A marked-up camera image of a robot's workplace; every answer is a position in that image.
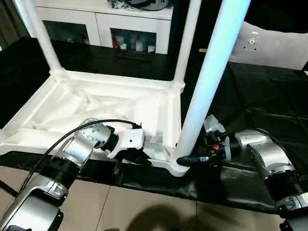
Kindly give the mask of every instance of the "wire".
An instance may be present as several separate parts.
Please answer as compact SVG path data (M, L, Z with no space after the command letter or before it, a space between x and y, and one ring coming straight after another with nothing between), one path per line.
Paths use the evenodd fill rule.
M119 122L119 123L125 123L125 124L131 124L133 129L137 129L137 128L141 128L140 125L134 123L134 122L130 122L130 121L126 121L126 120L121 120L121 119L101 119L101 120L96 120L96 121L92 121L89 122L87 124L83 124L71 131L69 131L68 133L66 133L64 136L62 136L56 143L54 143L41 157L41 159L39 159L39 161L34 165L33 169L29 172L29 174L27 175L26 179L24 180L19 193L26 187L26 185L29 183L29 180L31 179L33 173L35 172L35 170L38 168L38 166L40 165L40 163L42 163L42 161L46 158L46 156L59 144L61 143L63 140L65 140L68 136L70 136L71 134L73 134L74 132L81 130L87 126L93 125L93 124L99 124L99 123L106 123L106 122Z
M11 188L9 185L0 180L0 188L13 197L18 196L18 192Z
M226 136L232 135L236 132L241 132L241 131L246 131L246 130L258 131L258 132L270 137L272 139L272 141L274 143L276 143L279 147L281 147L281 149L284 151L284 153L288 156L289 153L288 153L287 149L284 147L284 145L277 138L275 138L273 135L271 135L268 131L261 129L261 128L239 128L239 129L235 129L235 130L225 131L220 136L226 137Z

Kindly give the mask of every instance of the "table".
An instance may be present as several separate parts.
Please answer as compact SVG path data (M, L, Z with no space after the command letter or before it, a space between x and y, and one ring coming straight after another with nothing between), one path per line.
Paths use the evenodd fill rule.
M151 62L118 58L113 49L53 42L67 70L128 77L171 80L175 60L157 54ZM181 95L182 122L186 116L204 54L190 58ZM0 53L0 96L3 127L48 78L48 65L34 38L23 38ZM258 127L277 137L290 160L308 179L308 77L302 71L229 63L209 114L226 129ZM39 154L11 152L0 156L0 165L30 170ZM248 210L275 213L274 202L254 171L249 158L233 158L217 168L191 168L182 178L165 169L90 160L81 180Z

